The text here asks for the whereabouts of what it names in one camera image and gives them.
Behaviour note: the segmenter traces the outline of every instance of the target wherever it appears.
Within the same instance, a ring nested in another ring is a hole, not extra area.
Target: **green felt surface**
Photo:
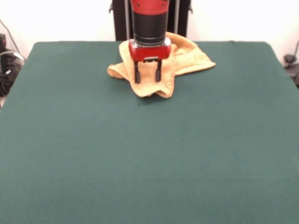
[[[38,43],[0,113],[0,224],[298,224],[299,94],[266,43],[140,99],[115,42]]]

